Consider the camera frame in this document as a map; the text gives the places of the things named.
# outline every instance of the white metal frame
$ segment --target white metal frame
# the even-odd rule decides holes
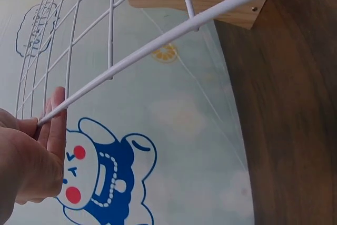
[[[78,8],[80,6],[80,3],[82,0],[77,0],[76,4],[69,10],[69,12],[58,22],[58,19],[60,17],[60,10],[63,5],[63,1],[61,0],[60,3],[56,6],[55,10],[51,12],[52,5],[54,3],[54,0],[42,0],[42,2],[39,5],[37,14],[34,19],[34,23],[32,26],[32,30],[30,33],[30,36],[28,38],[27,42],[27,48],[25,55],[23,57],[23,63],[22,63],[22,70],[20,74],[20,80],[18,85],[18,91],[17,91],[17,100],[16,100],[16,108],[15,108],[15,114],[18,117],[19,111],[21,111],[21,118],[24,116],[24,105],[28,101],[28,99],[31,99],[30,102],[30,117],[32,117],[33,114],[33,98],[34,98],[34,91],[36,88],[44,81],[44,96],[43,96],[43,117],[39,121],[39,125],[43,125],[46,122],[48,122],[51,118],[53,118],[55,115],[59,114],[62,110],[65,108],[68,108],[72,103],[74,103],[76,100],[84,96],[89,91],[93,90],[95,87],[99,86],[106,80],[110,80],[113,78],[114,75],[119,73],[120,71],[126,69],[133,63],[137,62],[138,60],[142,59],[143,57],[151,54],[153,51],[161,48],[162,46],[166,45],[167,43],[179,38],[180,36],[193,31],[198,30],[199,27],[203,24],[205,24],[207,21],[216,18],[217,16],[220,16],[228,11],[231,11],[232,9],[243,5],[249,1],[252,0],[224,0],[221,3],[218,3],[217,5],[214,5],[213,7],[205,10],[202,13],[199,13],[197,15],[194,14],[194,8],[191,0],[185,0],[187,12],[189,14],[189,19],[180,25],[176,26],[175,28],[169,30],[168,32],[164,33],[163,35],[157,37],[156,39],[152,40],[151,42],[147,43],[146,45],[142,46],[126,58],[122,59],[121,61],[113,64],[113,22],[114,22],[114,9],[117,8],[122,2],[125,0],[118,0],[115,2],[115,0],[110,0],[110,7],[108,10],[106,10],[99,18],[97,18],[87,29],[84,30],[84,32],[78,36],[77,38],[74,38],[74,31],[76,26],[76,19],[78,15]],[[54,40],[55,33],[57,29],[61,26],[61,24],[65,21],[65,19],[70,15],[72,11],[74,11],[74,19],[73,19],[73,25],[71,30],[71,39],[69,47],[57,58],[57,60],[51,65],[51,53],[52,53],[52,43],[50,44],[49,50],[48,50],[48,59],[46,64],[46,72],[42,76],[42,78],[36,82],[36,70],[37,70],[37,64],[39,56],[42,52],[42,49],[46,46],[49,40]],[[42,39],[44,37],[46,24],[41,24],[41,18],[45,15],[47,12],[47,21],[51,19],[51,17],[57,12],[57,19],[56,19],[56,25],[51,33],[51,35],[47,38],[45,43],[42,45]],[[100,22],[104,17],[109,15],[109,26],[108,26],[108,69],[97,76],[95,79],[87,83],[84,87],[79,89],[77,92],[75,92],[72,95],[69,95],[69,80],[70,80],[70,65],[71,65],[71,59],[72,59],[72,49],[73,46],[79,42],[98,22]],[[34,43],[29,45],[30,42],[34,42],[36,38],[41,36],[41,40],[38,45],[38,51],[35,57],[32,57],[33,47]],[[48,86],[48,74],[49,72],[56,66],[56,64],[65,56],[67,55],[67,70],[66,70],[66,95],[65,95],[65,101],[60,104],[58,107],[56,107],[52,112],[49,114],[46,114],[45,108],[46,108],[46,93],[47,93],[47,86]],[[26,83],[27,83],[27,76],[30,68],[32,67],[33,63],[35,63],[35,71],[33,76],[33,85],[30,93],[26,95]],[[20,94],[21,89],[23,88],[23,96],[20,103]]]

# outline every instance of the red cheek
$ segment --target red cheek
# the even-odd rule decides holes
[[[72,204],[77,204],[81,200],[81,193],[76,187],[68,187],[65,191],[65,196]]]
[[[75,148],[74,148],[74,156],[77,158],[77,159],[79,159],[79,160],[82,160],[82,159],[84,159],[85,158],[85,155],[86,155],[86,153],[85,153],[85,149],[82,147],[82,146],[76,146]]]

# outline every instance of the orange slice drawing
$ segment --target orange slice drawing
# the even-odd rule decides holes
[[[169,43],[159,50],[152,52],[152,58],[161,63],[172,63],[177,60],[177,49],[172,43]]]

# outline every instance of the cartoon character drawing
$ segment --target cartoon character drawing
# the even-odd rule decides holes
[[[153,225],[145,204],[145,180],[156,164],[156,148],[142,134],[120,141],[90,118],[68,130],[64,181],[57,197],[75,224]]]
[[[29,48],[31,47],[33,48],[31,56],[35,57],[37,55],[40,45],[41,47],[43,46],[42,48],[40,48],[40,53],[45,52],[49,48],[49,45],[51,43],[51,38],[48,39],[48,42],[43,41],[42,29],[46,25],[44,38],[47,38],[48,36],[46,35],[50,35],[54,31],[57,21],[60,19],[60,18],[57,18],[58,10],[55,10],[56,7],[57,5],[55,3],[52,3],[52,4],[47,3],[45,6],[43,5],[41,9],[39,10],[40,4],[38,4],[38,5],[34,5],[25,14],[20,24],[19,30],[16,33],[16,41],[15,41],[15,45],[16,45],[15,50],[21,57],[24,57],[24,54],[26,52],[27,38],[29,37],[32,26],[34,25],[35,16],[37,15],[37,13],[39,17],[35,21],[36,29],[31,34],[31,41],[28,44]]]

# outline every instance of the cartoon bear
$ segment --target cartoon bear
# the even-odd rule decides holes
[[[156,164],[156,148],[142,134],[119,141],[99,122],[82,118],[68,130],[64,180],[57,197],[75,224],[153,225],[145,180]]]

